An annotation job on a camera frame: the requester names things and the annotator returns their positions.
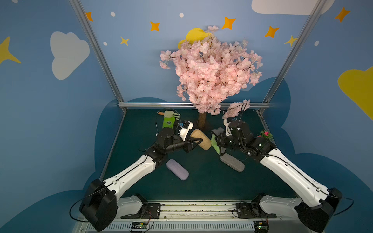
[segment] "artificial cherry blossom tree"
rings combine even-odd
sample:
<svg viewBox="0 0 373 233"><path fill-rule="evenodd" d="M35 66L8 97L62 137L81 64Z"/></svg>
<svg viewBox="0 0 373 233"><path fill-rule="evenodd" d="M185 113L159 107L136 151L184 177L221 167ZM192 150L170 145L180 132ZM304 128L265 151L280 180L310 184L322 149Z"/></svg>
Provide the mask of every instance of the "artificial cherry blossom tree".
<svg viewBox="0 0 373 233"><path fill-rule="evenodd" d="M210 34L203 41L195 41L192 45L186 41L180 50L162 51L160 55L162 68L170 69L169 61L176 66L176 74L180 77L178 96L185 101L187 93L198 112L212 115L220 113L219 103L228 96L237 94L248 83L255 86L261 76L256 69L263 65L261 56L253 50L246 52L246 40L241 44L238 41L221 43L213 34L217 30L217 26L209 26L207 32ZM246 101L244 110L249 107L249 102ZM230 106L225 118L238 114L241 108L237 104L242 103Z"/></svg>

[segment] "black cable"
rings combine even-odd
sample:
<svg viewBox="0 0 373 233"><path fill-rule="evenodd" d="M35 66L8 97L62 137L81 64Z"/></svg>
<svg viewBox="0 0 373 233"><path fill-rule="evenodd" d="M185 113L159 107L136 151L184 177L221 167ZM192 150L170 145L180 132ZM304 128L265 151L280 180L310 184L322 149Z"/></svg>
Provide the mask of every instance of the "black cable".
<svg viewBox="0 0 373 233"><path fill-rule="evenodd" d="M75 221L78 221L78 222L89 223L89 221L82 221L82 220L79 220L79 219L74 218L74 217L71 215L71 210L72 210L72 208L74 207L74 205L75 205L76 203L80 202L81 200L83 200L83 199L85 199L85 198L87 198L87 197L89 197L89 196L92 196L93 194L96 194L96 193L98 193L98 192L101 192L102 190L104 190L105 188L109 187L109 186L112 185L112 184L113 184L113 183L111 183L111 184L109 184L108 186L105 186L104 188L102 188L102 189L100 189L100 190L98 190L98 191L96 191L96 192L94 192L94 193L91 193L91 194L89 194L88 196L85 196L85 197L83 197L82 199L80 199L80 200L78 200L77 202L75 202L75 203L70 207L70 210L69 210L69 215L70 215L70 217L71 217L72 219L74 219Z"/></svg>
<svg viewBox="0 0 373 233"><path fill-rule="evenodd" d="M153 225L154 225L155 218L154 218L154 216L152 214L149 214L149 215L153 217L153 224L150 226L149 229L147 229L146 231L144 231L144 233L147 232L148 230L150 230L153 227Z"/></svg>
<svg viewBox="0 0 373 233"><path fill-rule="evenodd" d="M244 109L246 107L247 103L243 103L242 106L241 106L241 111L240 111L240 115L239 115L239 120L238 120L238 124L241 120L241 117L242 117L242 113L244 112Z"/></svg>
<svg viewBox="0 0 373 233"><path fill-rule="evenodd" d="M148 155L146 156L146 158L144 159L144 161L142 161L139 165L143 164L143 163L146 161L147 158L148 158ZM132 168L131 170L129 170L128 172L126 172L124 175L122 175L121 177L119 177L118 179L116 179L116 181L118 181L120 178L122 178L122 177L124 177L125 175L127 175L128 173L130 173L132 170L134 170L135 168L137 168L139 165L137 165L136 167L134 167L134 168ZM85 198L87 198L87 197L89 197L89 196L91 196L91 195L93 195L93 194L96 194L96 193L98 193L98 192L104 190L105 188L109 187L109 186L112 185L112 184L113 184L113 183L111 183L111 184L109 184L108 186L105 186L104 188L102 188L102 189L100 189L100 190L98 190L98 191L96 191L96 192L94 192L94 193L91 193L91 194L89 194L88 196L85 196L85 197L83 197L82 199L80 199L80 200L78 200L77 202L75 202L75 203L70 207L70 211L69 211L70 217L71 217L72 219L74 219L75 221L79 221L79 222L82 222L82 223L88 223L89 221L82 221L82 220L79 220L79 219L74 218L74 217L71 215L71 210L72 210L72 208L74 207L74 205L75 205L76 203L80 202L81 200L83 200L83 199L85 199Z"/></svg>
<svg viewBox="0 0 373 233"><path fill-rule="evenodd" d="M238 209L249 211L249 212L253 215L253 218L260 218L263 222L264 222L264 220L263 220L262 218L263 218L263 217L267 217L267 215L258 217L258 216L256 216L256 214L254 214L254 212L252 212L252 211L249 210L249 209L244 209L244 208L235 208L235 209L232 210L232 215L233 215L234 217L236 217L236 218L240 218L240 217L234 215L233 212L234 212L234 211L237 212Z"/></svg>
<svg viewBox="0 0 373 233"><path fill-rule="evenodd" d="M296 172L298 172L306 181L308 181L312 186L314 186L317 190L320 190L320 192L322 192L323 194L325 194L326 196L329 196L331 198L337 198L337 199L345 199L345 200L351 200L352 203L351 205L349 205L349 207L345 208L344 210L342 210L341 212L338 212L336 214L333 214L332 216L335 216L335 215L338 215L338 214L341 214L345 211L347 211L348 209L350 209L352 207L352 205L355 203L355 200L353 200L352 198L340 198L340 197L337 197L337 196L332 196L332 195L329 195L329 194L326 194L324 191L322 191L321 189L319 189L319 187L317 187L316 185L314 185L309 179L307 179L300 171L298 171L295 167L293 167L291 164L289 164L287 161L283 160L282 158L278 157L278 156L275 156L275 155L262 155L262 156L273 156L273 157L276 157L280 160L282 160L283 162L285 162L287 165L289 165L290 167L292 167Z"/></svg>

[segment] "blue wall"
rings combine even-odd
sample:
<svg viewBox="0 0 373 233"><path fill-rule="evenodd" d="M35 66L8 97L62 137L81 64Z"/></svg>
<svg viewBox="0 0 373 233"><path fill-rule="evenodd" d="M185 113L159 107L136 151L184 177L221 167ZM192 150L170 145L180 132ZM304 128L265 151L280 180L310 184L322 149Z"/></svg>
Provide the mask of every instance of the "blue wall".
<svg viewBox="0 0 373 233"><path fill-rule="evenodd" d="M93 22L90 23L125 101L151 97L181 102L176 94L179 77L175 66L172 64L170 70L160 68L160 52L176 51L178 43L193 28L206 30L209 25L221 28L225 17L236 18L233 29L217 31L217 38L222 42L248 40L248 49L263 57L264 65L258 69L263 76L259 81L266 81L278 74L291 49L290 44L285 43L291 35L297 37L308 18L308 15L257 13L251 8L251 1L246 0L234 3L224 0L213 3L196 0L82 0L82 4L85 12L91 12ZM150 21L160 23L159 32L150 31ZM274 38L264 37L270 26L280 28ZM128 46L120 44L121 37L129 39ZM248 85L239 94L229 97L227 102L244 99L262 102L271 84L262 84L260 92L248 92L253 87Z"/></svg>
<svg viewBox="0 0 373 233"><path fill-rule="evenodd" d="M91 48L66 79L52 72L52 33L88 41L68 0L0 6L0 44L10 37L21 62L0 63L0 232L70 232L68 209L99 177L123 112Z"/></svg>
<svg viewBox="0 0 373 233"><path fill-rule="evenodd" d="M335 17L343 7L351 12L340 22ZM272 107L264 112L286 156L317 181L355 199L350 210L331 219L327 233L371 232L373 226L373 121L338 86L345 71L373 66L372 7L369 0L336 0L320 17ZM358 82L359 76L351 79ZM349 204L341 201L337 211Z"/></svg>

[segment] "yellow cloud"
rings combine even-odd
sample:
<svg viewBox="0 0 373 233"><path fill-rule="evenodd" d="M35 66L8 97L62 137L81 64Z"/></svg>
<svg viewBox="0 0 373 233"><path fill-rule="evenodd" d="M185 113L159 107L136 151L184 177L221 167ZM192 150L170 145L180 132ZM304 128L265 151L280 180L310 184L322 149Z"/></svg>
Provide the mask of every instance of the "yellow cloud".
<svg viewBox="0 0 373 233"><path fill-rule="evenodd" d="M211 33L204 32L201 28L193 28L186 35L185 40L179 42L178 48L181 48L181 44L189 41L190 44L193 44L195 41L202 41L205 37L209 36Z"/></svg>
<svg viewBox="0 0 373 233"><path fill-rule="evenodd" d="M339 88L373 120L373 67L348 70L338 79Z"/></svg>

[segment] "small potted plant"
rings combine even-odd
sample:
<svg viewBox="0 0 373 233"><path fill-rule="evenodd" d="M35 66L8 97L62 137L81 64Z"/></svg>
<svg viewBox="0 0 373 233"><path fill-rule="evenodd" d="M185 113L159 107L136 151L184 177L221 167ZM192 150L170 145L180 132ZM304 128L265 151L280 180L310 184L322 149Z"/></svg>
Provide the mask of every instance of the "small potted plant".
<svg viewBox="0 0 373 233"><path fill-rule="evenodd" d="M266 138L268 140L272 140L273 139L273 135L270 132L265 131L265 130L262 130L260 132L260 135L258 137L264 137L264 138Z"/></svg>

